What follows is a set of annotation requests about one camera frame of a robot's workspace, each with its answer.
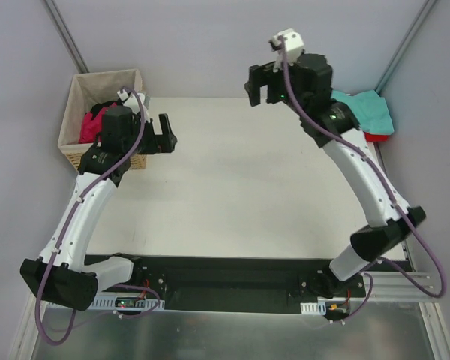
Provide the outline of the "black t shirt with flower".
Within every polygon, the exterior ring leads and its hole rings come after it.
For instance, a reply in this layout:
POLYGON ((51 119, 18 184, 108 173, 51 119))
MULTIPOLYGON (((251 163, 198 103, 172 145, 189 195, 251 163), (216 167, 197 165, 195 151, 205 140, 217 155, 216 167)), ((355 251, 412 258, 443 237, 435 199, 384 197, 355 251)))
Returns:
POLYGON ((108 107, 112 107, 112 106, 121 106, 123 104, 123 102, 118 99, 118 100, 110 100, 110 101, 106 101, 103 103, 96 103, 91 109, 90 109, 90 113, 92 114, 92 118, 94 119, 101 110, 103 109, 107 109, 108 107))

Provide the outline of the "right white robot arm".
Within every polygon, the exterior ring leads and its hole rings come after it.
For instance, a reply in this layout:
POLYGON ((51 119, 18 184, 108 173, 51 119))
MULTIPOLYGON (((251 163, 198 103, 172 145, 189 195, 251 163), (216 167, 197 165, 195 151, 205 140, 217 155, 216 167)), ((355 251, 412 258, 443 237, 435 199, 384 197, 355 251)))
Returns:
POLYGON ((402 242, 411 226, 425 218, 393 188, 368 147, 353 111, 332 95, 332 66, 324 55, 306 54, 287 71, 273 62, 249 68, 244 89, 250 105, 261 102, 267 88, 269 104, 282 102, 300 117, 301 127, 336 164, 357 197, 367 221, 350 236, 349 245, 320 272, 307 288, 325 298, 339 296, 364 268, 402 242))

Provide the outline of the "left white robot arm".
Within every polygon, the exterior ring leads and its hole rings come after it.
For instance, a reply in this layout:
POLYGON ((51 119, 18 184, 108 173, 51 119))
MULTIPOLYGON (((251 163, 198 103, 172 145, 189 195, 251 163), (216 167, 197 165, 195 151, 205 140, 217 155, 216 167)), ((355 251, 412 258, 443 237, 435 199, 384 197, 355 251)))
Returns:
POLYGON ((178 142, 167 114, 158 116, 154 132, 145 112, 113 106, 102 128, 81 157, 73 195, 57 230, 37 259, 24 259, 20 274, 38 302, 84 311, 95 296, 116 284, 128 292, 143 285, 137 257, 115 253, 91 265, 86 251, 102 211, 131 169, 133 155, 170 154, 178 142))

